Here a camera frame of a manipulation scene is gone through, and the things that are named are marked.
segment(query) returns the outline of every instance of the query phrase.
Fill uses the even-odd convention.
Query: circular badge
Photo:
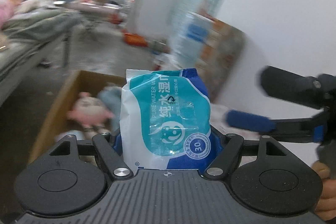
[[[207,136],[201,133],[191,134],[184,141],[184,150],[187,156],[194,160],[202,160],[211,150],[211,143]]]

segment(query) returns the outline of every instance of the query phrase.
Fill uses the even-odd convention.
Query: ribbed gray surface
[[[202,179],[196,170],[139,170],[131,180],[114,182],[106,196],[75,216],[57,219],[25,214],[24,224],[319,224],[312,213],[273,218],[237,203],[219,181]]]

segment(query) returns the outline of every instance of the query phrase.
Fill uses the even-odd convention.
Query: triangular cutout
[[[276,145],[272,142],[266,143],[266,155],[268,156],[286,156],[286,154],[281,151]]]
[[[56,147],[53,152],[50,153],[50,156],[65,156],[65,155],[70,155],[69,141],[64,141],[58,147]]]

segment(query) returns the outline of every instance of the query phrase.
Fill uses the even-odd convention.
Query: blue plush toy
[[[114,114],[111,119],[111,131],[116,131],[120,127],[121,87],[107,86],[98,93],[97,97]]]

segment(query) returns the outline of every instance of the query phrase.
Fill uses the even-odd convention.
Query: teal label
[[[143,141],[152,153],[184,153],[190,135],[210,131],[209,101],[186,78],[140,75],[130,80],[130,90],[139,103]]]

